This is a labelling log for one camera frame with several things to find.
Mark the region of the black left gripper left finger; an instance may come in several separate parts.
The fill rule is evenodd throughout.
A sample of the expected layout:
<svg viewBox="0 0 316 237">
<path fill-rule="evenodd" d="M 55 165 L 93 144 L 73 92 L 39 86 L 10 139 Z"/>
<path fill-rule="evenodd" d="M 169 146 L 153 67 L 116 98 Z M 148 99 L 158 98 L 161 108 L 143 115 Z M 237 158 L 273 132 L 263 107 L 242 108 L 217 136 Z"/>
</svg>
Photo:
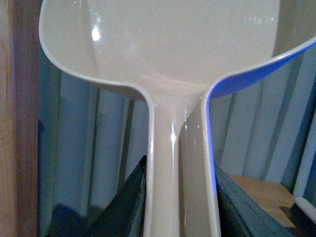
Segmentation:
<svg viewBox="0 0 316 237">
<path fill-rule="evenodd" d="M 140 237 L 146 197 L 143 156 L 110 204 L 89 225 L 73 209 L 58 204 L 52 212 L 50 237 Z"/>
</svg>

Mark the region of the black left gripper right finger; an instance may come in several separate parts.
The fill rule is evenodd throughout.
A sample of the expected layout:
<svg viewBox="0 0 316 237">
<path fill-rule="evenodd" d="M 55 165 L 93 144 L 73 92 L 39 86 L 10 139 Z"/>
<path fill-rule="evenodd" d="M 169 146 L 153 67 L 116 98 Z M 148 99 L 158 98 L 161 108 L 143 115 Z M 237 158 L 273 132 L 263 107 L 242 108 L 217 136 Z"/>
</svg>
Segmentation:
<svg viewBox="0 0 316 237">
<path fill-rule="evenodd" d="M 259 207 L 218 165 L 214 165 L 223 237 L 292 237 Z"/>
</svg>

